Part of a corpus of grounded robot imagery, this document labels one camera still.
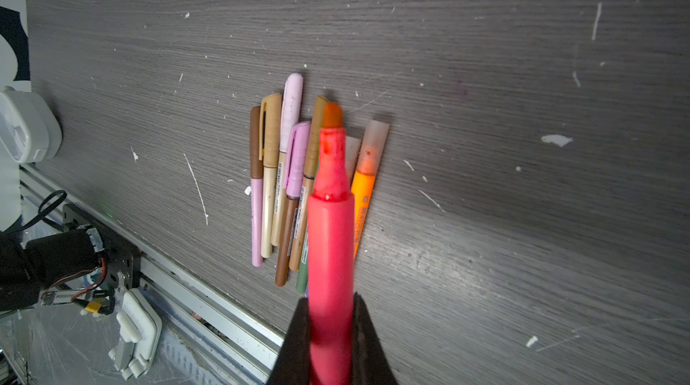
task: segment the red marker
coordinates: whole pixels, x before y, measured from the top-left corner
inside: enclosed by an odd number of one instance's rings
[[[341,107],[326,105],[308,204],[312,385],[350,383],[355,198],[345,171],[342,122]]]

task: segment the marker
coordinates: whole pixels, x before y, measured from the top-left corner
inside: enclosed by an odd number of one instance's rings
[[[310,127],[311,122],[301,122],[294,125],[290,130],[288,156],[285,159],[285,176],[282,185],[287,195],[287,204],[280,235],[278,265],[275,270],[275,284],[278,286],[285,286],[288,279],[288,261],[293,248],[293,226],[298,216],[299,189],[302,186],[302,171]]]
[[[302,256],[302,246],[306,238],[307,199],[314,191],[314,177],[316,176],[316,166],[319,163],[319,133],[323,125],[323,110],[326,108],[327,103],[328,99],[325,97],[316,97],[313,117],[311,119],[311,131],[309,132],[309,144],[307,145],[304,162],[302,190],[299,194],[298,220],[295,224],[293,250],[290,253],[290,269],[292,271],[297,271],[301,267],[300,258]],[[304,285],[306,286],[306,274],[304,275]],[[298,293],[304,293],[304,289],[301,291],[299,290],[299,283]]]
[[[249,161],[252,187],[252,265],[261,266],[261,205],[263,200],[263,165],[259,160],[259,117],[261,107],[254,106],[249,114]]]
[[[347,173],[348,185],[352,182],[352,175],[355,174],[355,164],[357,163],[357,156],[359,154],[359,145],[362,144],[362,140],[359,138],[346,137],[345,138],[345,172]],[[299,258],[299,274],[297,283],[297,292],[299,294],[306,293],[309,263],[307,262],[307,256],[309,252],[309,239],[304,238],[304,249],[302,249],[302,254]]]
[[[309,317],[311,383],[350,383],[354,286],[354,209],[345,173],[342,109],[323,115],[319,174],[309,197]]]
[[[273,93],[261,101],[259,114],[259,160],[263,161],[263,213],[261,255],[271,257],[271,228],[275,202],[275,178],[278,173],[278,141],[280,139],[280,107],[283,96]]]
[[[283,91],[283,110],[280,115],[280,158],[278,159],[278,175],[275,184],[275,204],[273,206],[273,228],[271,229],[271,244],[278,246],[280,232],[283,228],[285,216],[286,195],[282,187],[285,158],[288,152],[290,129],[299,121],[299,106],[302,104],[302,84],[304,80],[300,74],[291,74],[285,81]]]
[[[362,149],[359,151],[357,161],[357,171],[352,182],[352,193],[355,195],[355,256],[359,248],[359,240],[362,238],[364,220],[367,218],[367,211],[371,201],[371,192],[374,190],[376,173],[381,163],[381,154],[386,145],[388,136],[388,123],[370,120],[367,129],[364,131]]]

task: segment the tan pen cap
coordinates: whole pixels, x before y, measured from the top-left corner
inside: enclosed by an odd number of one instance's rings
[[[259,160],[259,118],[261,107],[254,106],[249,113],[249,163],[253,179],[263,178],[263,164]]]
[[[259,160],[266,168],[278,167],[278,146],[280,145],[280,111],[283,95],[273,93],[261,101],[259,114]]]
[[[321,127],[323,127],[323,111],[329,100],[323,96],[316,96],[314,112],[311,118],[311,131],[309,142],[306,146],[306,158],[304,160],[304,175],[310,178],[316,176],[316,166],[319,163],[319,141],[321,139]]]

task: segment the wood grain surface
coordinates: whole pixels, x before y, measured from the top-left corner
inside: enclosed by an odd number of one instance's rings
[[[355,285],[402,385],[687,384],[688,18],[690,0],[28,0],[32,84],[64,129],[39,168],[285,330],[295,274],[251,265],[248,117],[301,72],[304,119],[324,94],[349,134],[391,123]]]

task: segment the orange marker tip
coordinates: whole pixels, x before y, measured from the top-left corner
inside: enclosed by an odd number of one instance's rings
[[[329,102],[323,110],[323,128],[341,128],[343,125],[343,109],[340,105]]]

